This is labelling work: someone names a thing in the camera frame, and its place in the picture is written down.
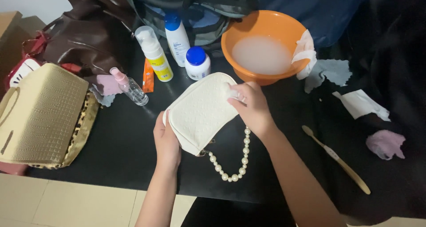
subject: yellow label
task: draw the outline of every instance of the yellow label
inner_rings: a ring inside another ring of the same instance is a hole
[[[166,81],[173,77],[172,69],[170,68],[169,63],[164,55],[157,59],[148,59],[148,61],[160,80]]]

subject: brown leather bag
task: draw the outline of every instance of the brown leather bag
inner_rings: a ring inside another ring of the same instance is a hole
[[[126,73],[134,52],[135,13],[126,0],[69,0],[72,10],[48,24],[43,59],[82,67],[79,75],[109,74],[112,67]]]

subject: soapy water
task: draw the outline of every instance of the soapy water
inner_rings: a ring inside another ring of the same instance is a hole
[[[249,36],[232,49],[232,58],[244,69],[264,75],[285,73],[292,54],[280,41],[269,36]]]

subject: bamboo toothbrush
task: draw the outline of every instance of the bamboo toothbrush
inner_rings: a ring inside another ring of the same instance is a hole
[[[357,185],[365,192],[365,194],[369,195],[371,193],[369,187],[365,184],[365,182],[359,177],[354,170],[352,170],[339,156],[328,146],[321,143],[315,136],[314,132],[308,126],[302,126],[303,131],[314,141],[316,141],[325,151],[327,151],[328,155],[330,155],[334,160],[336,160],[339,165],[346,171],[346,173],[354,180]]]

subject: pearl strap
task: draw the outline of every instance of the pearl strap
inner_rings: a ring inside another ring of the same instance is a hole
[[[215,165],[214,169],[222,175],[222,180],[228,180],[229,182],[237,181],[238,179],[241,179],[242,176],[245,174],[245,169],[247,168],[248,164],[248,153],[250,152],[250,150],[248,149],[248,144],[250,143],[250,132],[250,129],[246,126],[244,130],[244,148],[242,149],[242,152],[244,153],[244,158],[241,159],[242,168],[238,170],[239,174],[233,174],[231,177],[229,177],[228,174],[223,172],[222,166],[217,164],[216,156],[213,155],[213,152],[209,152],[210,161],[213,162],[213,165]]]

